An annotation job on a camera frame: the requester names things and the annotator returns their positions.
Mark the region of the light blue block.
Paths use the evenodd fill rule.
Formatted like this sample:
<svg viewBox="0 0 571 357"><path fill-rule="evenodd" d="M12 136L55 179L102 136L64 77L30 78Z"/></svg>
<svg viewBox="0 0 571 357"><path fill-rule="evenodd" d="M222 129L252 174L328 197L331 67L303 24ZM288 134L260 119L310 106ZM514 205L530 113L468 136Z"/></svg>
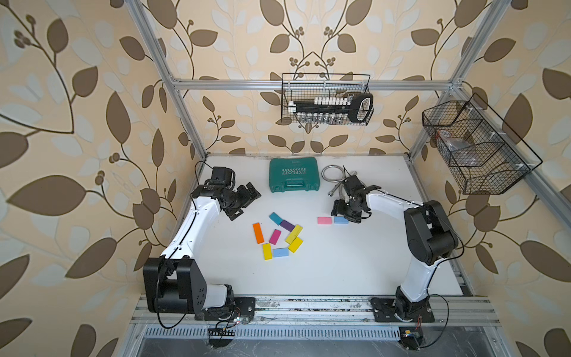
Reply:
<svg viewBox="0 0 571 357"><path fill-rule="evenodd" d="M273 258L288 257L289 253L290 251L288 248L275 248L272 250L272 257Z"/></svg>
<svg viewBox="0 0 571 357"><path fill-rule="evenodd" d="M349 220L347 220L344 217L334 217L333 222L335 225L348 225L349 224Z"/></svg>

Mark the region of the pink block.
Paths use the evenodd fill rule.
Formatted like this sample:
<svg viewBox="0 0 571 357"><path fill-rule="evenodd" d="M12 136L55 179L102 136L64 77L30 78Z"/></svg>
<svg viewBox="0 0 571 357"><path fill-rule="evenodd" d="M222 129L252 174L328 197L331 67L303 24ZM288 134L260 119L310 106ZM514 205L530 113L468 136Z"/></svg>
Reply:
<svg viewBox="0 0 571 357"><path fill-rule="evenodd" d="M320 226L331 226L333 224L332 217L318 217L317 222Z"/></svg>

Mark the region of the long yellow-green block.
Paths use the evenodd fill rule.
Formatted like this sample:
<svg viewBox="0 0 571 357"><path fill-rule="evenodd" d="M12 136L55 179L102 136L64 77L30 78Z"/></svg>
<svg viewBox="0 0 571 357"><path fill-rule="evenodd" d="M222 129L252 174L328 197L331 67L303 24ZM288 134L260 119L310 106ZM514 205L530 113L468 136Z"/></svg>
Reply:
<svg viewBox="0 0 571 357"><path fill-rule="evenodd" d="M293 241L299 236L299 233L303 230L303 228L299 225L294 226L290 234L285 239L285 242L288 244L292 244Z"/></svg>

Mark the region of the short yellow block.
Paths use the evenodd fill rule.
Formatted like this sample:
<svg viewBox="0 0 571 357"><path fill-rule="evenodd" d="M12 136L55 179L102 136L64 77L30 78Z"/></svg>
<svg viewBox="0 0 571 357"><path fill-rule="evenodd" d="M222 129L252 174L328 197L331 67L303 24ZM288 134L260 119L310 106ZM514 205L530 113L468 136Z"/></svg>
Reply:
<svg viewBox="0 0 571 357"><path fill-rule="evenodd" d="M303 240L299 237L296 237L290 244L289 244L289 251L291 251L291 253L295 253L300 246L303 244Z"/></svg>

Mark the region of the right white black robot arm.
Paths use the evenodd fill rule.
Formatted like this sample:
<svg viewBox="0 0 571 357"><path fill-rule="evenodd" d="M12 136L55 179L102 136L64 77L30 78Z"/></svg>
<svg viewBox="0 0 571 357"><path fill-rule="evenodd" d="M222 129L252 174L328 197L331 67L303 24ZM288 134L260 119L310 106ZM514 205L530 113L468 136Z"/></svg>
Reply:
<svg viewBox="0 0 571 357"><path fill-rule="evenodd" d="M396 289L393 304L382 310L400 321L411 321L428 309L434 275L459 244L442 205L435 200L416 203L377 185L366 186L356 175L338 181L335 188L340 198L334 202L333 217L361 223L373 211L379 211L404 223L407 247L413 258L404 282Z"/></svg>

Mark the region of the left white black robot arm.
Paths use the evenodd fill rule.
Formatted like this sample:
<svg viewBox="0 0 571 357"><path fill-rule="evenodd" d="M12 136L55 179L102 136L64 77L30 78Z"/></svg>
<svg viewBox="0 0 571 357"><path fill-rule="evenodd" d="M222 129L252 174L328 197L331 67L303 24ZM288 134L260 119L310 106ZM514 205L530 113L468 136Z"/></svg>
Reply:
<svg viewBox="0 0 571 357"><path fill-rule="evenodd" d="M209 284L202 274L199 250L221 212L230 220L261 197L250 182L233 189L227 184L203 184L191 193L191 206L168 247L143 267L147 307L151 313L230 318L236 312L232 286Z"/></svg>

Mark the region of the teal block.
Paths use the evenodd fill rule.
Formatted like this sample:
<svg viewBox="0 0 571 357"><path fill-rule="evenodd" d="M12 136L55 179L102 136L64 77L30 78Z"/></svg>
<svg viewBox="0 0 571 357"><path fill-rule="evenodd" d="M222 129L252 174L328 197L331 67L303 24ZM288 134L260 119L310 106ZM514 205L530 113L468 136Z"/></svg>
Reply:
<svg viewBox="0 0 571 357"><path fill-rule="evenodd" d="M278 216L276 213L270 214L269 218L273 223L275 223L278 226L280 226L283 221L283 219L280 216Z"/></svg>

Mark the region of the purple block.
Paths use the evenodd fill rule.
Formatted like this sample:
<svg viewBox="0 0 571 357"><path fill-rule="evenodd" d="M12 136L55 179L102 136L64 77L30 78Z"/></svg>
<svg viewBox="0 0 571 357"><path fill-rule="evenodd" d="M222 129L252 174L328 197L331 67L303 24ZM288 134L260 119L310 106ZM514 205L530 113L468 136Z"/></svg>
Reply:
<svg viewBox="0 0 571 357"><path fill-rule="evenodd" d="M284 228L285 230L290 231L290 232L292 232L292 231L295 229L295 227L296 227L296 225L294 225L294 224L292 224L292 223L290 223L290 222L288 222L288 221L286 221L286 220L283 220L283 221L280 223L280 226L281 226L282 228Z"/></svg>

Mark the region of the magenta block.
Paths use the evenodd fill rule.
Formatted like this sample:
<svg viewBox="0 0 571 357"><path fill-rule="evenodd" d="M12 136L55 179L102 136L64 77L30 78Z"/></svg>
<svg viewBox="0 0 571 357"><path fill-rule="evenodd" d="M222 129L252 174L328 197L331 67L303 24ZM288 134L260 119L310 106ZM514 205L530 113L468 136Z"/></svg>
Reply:
<svg viewBox="0 0 571 357"><path fill-rule="evenodd" d="M275 229L270 237L269 243L276 245L281 237L282 231Z"/></svg>

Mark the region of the yellow block lower left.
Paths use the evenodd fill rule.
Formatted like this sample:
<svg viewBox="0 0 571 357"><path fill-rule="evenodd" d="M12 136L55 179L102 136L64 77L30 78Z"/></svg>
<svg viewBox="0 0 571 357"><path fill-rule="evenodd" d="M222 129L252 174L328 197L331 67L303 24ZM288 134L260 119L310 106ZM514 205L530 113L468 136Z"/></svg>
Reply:
<svg viewBox="0 0 571 357"><path fill-rule="evenodd" d="M271 260L273 258L272 247L269 243L263 244L263 258L264 260Z"/></svg>

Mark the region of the light blue flat block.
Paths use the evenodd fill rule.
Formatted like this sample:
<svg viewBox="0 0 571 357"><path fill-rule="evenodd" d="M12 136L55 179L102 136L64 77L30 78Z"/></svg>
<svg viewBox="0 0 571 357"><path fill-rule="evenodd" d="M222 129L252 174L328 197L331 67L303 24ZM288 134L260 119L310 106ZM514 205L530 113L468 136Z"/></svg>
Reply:
<svg viewBox="0 0 571 357"><path fill-rule="evenodd" d="M288 248L275 248L272 250L272 257L273 258L288 257L289 253L290 251Z"/></svg>

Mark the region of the black white socket set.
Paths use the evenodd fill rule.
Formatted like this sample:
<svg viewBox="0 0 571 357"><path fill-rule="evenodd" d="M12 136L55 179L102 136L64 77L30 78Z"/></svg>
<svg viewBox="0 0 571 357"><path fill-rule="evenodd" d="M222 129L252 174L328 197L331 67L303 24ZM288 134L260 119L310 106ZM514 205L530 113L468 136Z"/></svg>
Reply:
<svg viewBox="0 0 571 357"><path fill-rule="evenodd" d="M373 99L370 93L349 93L347 97L289 101L285 113L300 123L365 126L374 113Z"/></svg>

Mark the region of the clear plastic bag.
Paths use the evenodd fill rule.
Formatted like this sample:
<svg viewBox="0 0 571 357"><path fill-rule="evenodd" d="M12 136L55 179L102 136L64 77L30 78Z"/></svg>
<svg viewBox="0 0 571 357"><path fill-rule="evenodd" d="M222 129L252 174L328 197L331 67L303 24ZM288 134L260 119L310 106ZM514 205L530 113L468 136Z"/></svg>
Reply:
<svg viewBox="0 0 571 357"><path fill-rule="evenodd" d="M477 167L480 161L474 144L462 138L454 138L447 130L437 132L437 144L443 150L443 158L451 166Z"/></svg>

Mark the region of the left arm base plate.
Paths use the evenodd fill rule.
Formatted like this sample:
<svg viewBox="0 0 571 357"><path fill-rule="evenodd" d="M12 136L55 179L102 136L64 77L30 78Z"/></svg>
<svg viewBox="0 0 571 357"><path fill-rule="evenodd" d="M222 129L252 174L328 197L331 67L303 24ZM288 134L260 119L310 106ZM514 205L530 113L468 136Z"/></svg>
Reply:
<svg viewBox="0 0 571 357"><path fill-rule="evenodd" d="M256 311L255 297L234 297L233 301L218 308L203 309L195 315L196 321L230 321L249 324Z"/></svg>

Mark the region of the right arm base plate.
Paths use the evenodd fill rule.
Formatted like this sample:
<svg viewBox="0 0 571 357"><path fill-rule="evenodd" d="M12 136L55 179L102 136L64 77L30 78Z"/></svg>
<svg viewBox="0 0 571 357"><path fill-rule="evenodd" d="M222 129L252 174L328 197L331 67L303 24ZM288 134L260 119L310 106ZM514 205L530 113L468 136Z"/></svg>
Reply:
<svg viewBox="0 0 571 357"><path fill-rule="evenodd" d="M434 323L436 319L429 304L429 298L410 302L405 297L372 297L375 322L378 323Z"/></svg>

